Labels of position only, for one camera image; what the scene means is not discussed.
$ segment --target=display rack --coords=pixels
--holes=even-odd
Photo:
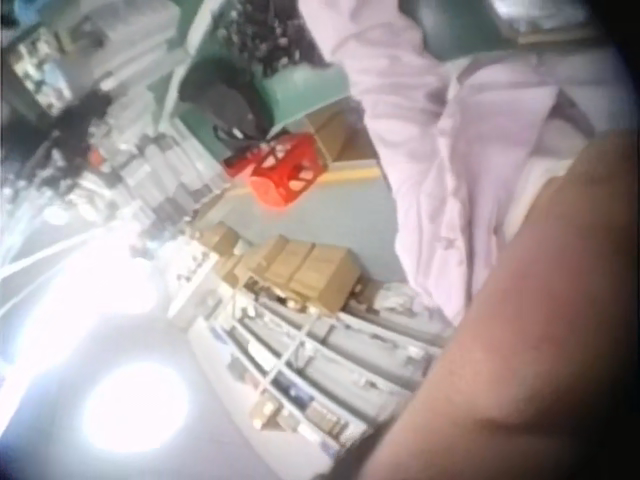
[[[251,305],[253,313],[250,316],[238,314],[237,304]],[[259,330],[256,330],[259,325],[264,328],[268,327],[267,323],[262,323],[262,319],[273,322],[286,334],[285,338],[288,339],[286,348],[276,349],[266,337],[261,336]],[[406,404],[417,383],[404,382],[394,378],[393,375],[376,372],[370,365],[360,363],[354,358],[348,358],[344,352],[341,353],[333,348],[331,343],[326,342],[333,329],[350,329],[363,335],[371,335],[382,339],[388,348],[397,351],[412,351],[417,356],[438,356],[442,347],[394,331],[388,325],[376,325],[349,313],[339,314],[337,319],[332,320],[335,326],[329,327],[327,330],[323,330],[323,327],[317,324],[319,320],[326,321],[328,319],[322,316],[314,317],[309,314],[293,312],[277,302],[265,298],[256,300],[247,292],[236,291],[207,322],[212,335],[218,339],[222,337],[234,356],[255,377],[258,382],[256,395],[258,396],[264,391],[275,396],[284,408],[290,411],[303,425],[303,431],[313,432],[318,442],[324,442],[320,445],[322,449],[333,457],[336,453],[334,448],[340,450],[347,447],[352,441],[385,418],[360,411],[349,401],[345,401],[344,397],[340,399],[334,393],[326,390],[326,387],[320,386],[305,373],[308,362],[302,366],[292,363],[296,353],[304,351],[305,354],[310,355],[312,360],[324,358],[327,363],[336,365],[336,368],[340,366],[340,368],[351,372],[352,378],[362,378],[364,384],[370,386],[368,388],[374,388],[382,393],[386,392],[385,394],[389,395],[390,399],[395,399],[393,400],[395,407],[389,409],[391,412],[391,410],[395,411]],[[260,360],[254,357],[255,352],[252,354],[250,351],[251,345],[263,352],[262,355],[267,355],[269,361],[265,362],[264,359]],[[305,411],[274,385],[274,380],[282,378],[282,376],[293,382],[295,388],[303,392],[305,396],[312,397],[323,408],[334,412],[347,425],[344,431],[337,438],[334,438],[314,425],[306,417]]]

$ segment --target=blurry object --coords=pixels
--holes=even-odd
[[[299,124],[314,135],[326,164],[378,158],[364,124],[362,106],[351,97],[308,113]]]
[[[383,285],[384,284],[378,280],[361,276],[358,279],[358,283],[353,287],[351,298],[365,309],[372,308],[378,292]]]
[[[269,150],[277,144],[278,140],[289,134],[288,130],[283,129],[276,133],[269,141],[260,143],[257,146],[245,147],[231,153],[231,155],[222,161],[224,171],[227,172],[227,175],[231,178],[235,178],[248,170],[253,170],[265,155],[269,153]]]
[[[236,268],[239,286],[245,286],[250,278],[263,278],[287,246],[289,241],[282,235],[277,235],[264,245],[251,248]]]
[[[304,416],[324,433],[336,439],[347,426],[344,420],[315,401],[306,409]]]
[[[291,278],[289,288],[303,295],[308,305],[335,315],[346,303],[361,272],[348,248],[316,245]]]
[[[5,3],[13,5],[13,12],[20,23],[21,28],[34,25],[40,21],[40,10],[49,3],[51,0],[3,0],[3,6]]]
[[[414,317],[417,312],[435,308],[435,304],[425,305],[420,294],[406,283],[386,283],[378,289],[373,308],[381,312],[389,311]]]
[[[289,410],[283,408],[280,410],[280,413],[276,417],[276,422],[280,425],[285,431],[295,433],[298,431],[298,427],[300,426],[300,420]]]
[[[597,37],[583,0],[488,0],[503,33],[518,43]]]
[[[214,35],[264,77],[301,63],[328,64],[307,31],[296,0],[235,0],[216,19]]]
[[[273,112],[250,69],[226,58],[195,62],[180,84],[180,101],[198,108],[232,152],[255,147],[273,127]]]
[[[2,30],[14,29],[20,26],[20,21],[16,16],[15,5],[16,0],[4,0],[2,2]]]
[[[73,101],[58,63],[62,52],[53,33],[39,27],[9,48],[11,68],[49,115],[55,117]]]
[[[313,243],[289,240],[264,274],[264,278],[275,289],[286,290],[295,273],[311,255],[313,247]]]
[[[285,135],[253,169],[249,187],[263,205],[284,208],[306,192],[325,170],[312,135]]]
[[[269,392],[263,392],[249,412],[251,424],[256,430],[281,431],[276,421],[282,404]]]
[[[208,250],[225,256],[233,254],[240,235],[226,223],[218,222],[210,229],[197,232],[195,239]]]
[[[241,255],[228,255],[220,257],[214,266],[214,271],[220,278],[220,281],[227,284],[232,289],[236,289],[240,286],[235,269],[241,260]]]

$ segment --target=dark object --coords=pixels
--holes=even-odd
[[[196,62],[180,84],[179,96],[211,120],[214,135],[233,152],[264,141],[273,127],[273,113],[251,71],[229,59]]]
[[[284,135],[289,134],[289,130],[283,128],[270,139],[269,143],[277,140],[278,138],[281,138]],[[246,169],[255,167],[258,162],[260,162],[262,158],[268,153],[270,148],[270,145],[267,143],[243,148],[225,158],[222,161],[222,167],[224,168],[224,171],[227,173],[227,175],[229,175],[231,178],[235,178]]]
[[[14,3],[14,0],[2,1],[2,28],[12,29],[20,26],[15,14]]]
[[[225,47],[265,77],[300,63],[328,64],[298,11],[296,0],[236,0],[216,21]]]

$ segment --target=green floor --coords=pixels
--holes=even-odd
[[[186,38],[200,6],[200,2],[174,0],[182,9],[176,44]],[[447,61],[482,51],[512,47],[498,30],[484,0],[400,0],[403,12],[416,20],[425,31],[429,52]],[[200,46],[197,57],[219,52],[213,36]],[[152,90],[159,100],[166,96],[169,79],[157,82]],[[274,109],[276,125],[284,126],[310,111],[348,95],[347,79],[339,68],[316,70],[294,67],[262,82],[265,95]],[[221,160],[227,150],[211,133],[210,123],[194,109],[178,105],[179,114],[187,128],[195,135],[213,158]]]
[[[447,61],[481,51],[505,49],[505,40],[480,0],[402,0],[402,9],[425,30],[428,50]],[[198,5],[183,7],[180,31]],[[214,39],[203,42],[199,56],[218,51]],[[310,111],[348,95],[347,79],[339,68],[296,67],[262,83],[274,108],[276,123],[284,125]],[[215,140],[211,126],[194,109],[180,118],[194,136],[220,160],[226,149]],[[395,254],[395,204],[381,178],[338,185],[317,185],[284,212],[262,207],[250,194],[230,196],[204,219],[224,220],[247,240],[261,243],[275,234],[351,248],[369,274],[384,281],[402,281]]]

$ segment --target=store shelf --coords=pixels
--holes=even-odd
[[[278,322],[282,327],[284,327],[289,333],[291,334],[297,334],[300,330],[294,326],[292,326],[285,318],[277,315],[274,311],[272,311],[269,306],[264,305],[264,304],[257,304],[256,305],[261,312],[265,313],[266,315],[269,316],[269,318],[275,320],[276,322]],[[381,387],[382,389],[386,389],[389,391],[395,391],[395,392],[400,392],[400,393],[406,393],[406,394],[410,394],[411,391],[409,388],[406,388],[404,386],[398,385],[396,383],[394,383],[391,380],[388,380],[386,378],[383,378],[382,376],[372,372],[371,370],[367,370],[366,368],[364,368],[361,365],[358,365],[357,363],[353,362],[352,360],[349,360],[348,358],[345,358],[344,356],[340,355],[338,352],[326,347],[325,345],[322,345],[320,342],[314,340],[310,335],[306,335],[303,338],[303,342],[308,343],[309,345],[313,346],[314,349],[316,349],[321,355],[325,355],[328,358],[341,362],[343,363],[346,367],[348,367],[349,369],[353,370],[354,372],[368,378],[369,380],[371,380],[373,383],[377,384],[379,387]]]
[[[237,342],[223,329],[218,329],[217,334],[223,337],[227,346],[233,351],[236,357],[242,362],[242,364],[254,375],[258,380],[265,381],[265,375],[260,371],[260,369],[256,366],[255,362],[252,361],[242,350],[242,348],[237,344]],[[336,450],[341,450],[343,448],[342,445],[334,438],[330,437],[318,427],[316,427],[313,423],[311,423],[300,409],[294,405],[284,394],[282,394],[279,390],[271,386],[270,384],[266,384],[265,389],[273,395],[282,405],[290,411],[300,422],[301,425],[304,425],[306,429],[311,431],[314,435],[318,437],[322,442],[329,444]]]
[[[244,325],[242,325],[240,322],[235,322],[233,325],[233,328],[238,330],[242,335],[244,335],[250,341],[256,342],[258,345],[268,350],[271,353],[271,355],[274,356],[274,358],[278,359],[280,357],[280,355],[277,352],[274,352],[273,349],[268,344],[266,344],[261,339],[259,339],[257,335],[250,332],[249,329],[246,328]],[[300,343],[296,343],[292,345],[292,349],[298,348],[299,346],[300,346]],[[345,407],[344,405],[341,405],[334,399],[330,398],[325,392],[319,390],[318,388],[313,386],[311,383],[309,383],[309,381],[303,378],[299,373],[294,372],[291,368],[289,368],[286,365],[286,362],[283,362],[281,365],[277,365],[274,368],[274,371],[276,370],[283,372],[297,386],[301,387],[303,390],[306,390],[315,399],[320,401],[320,403],[322,403],[325,407],[329,408],[330,410],[333,410],[335,413],[340,415],[344,420],[353,424],[354,426],[366,429],[370,424],[372,424],[375,421],[375,419],[362,418],[362,414],[353,412],[348,407]]]

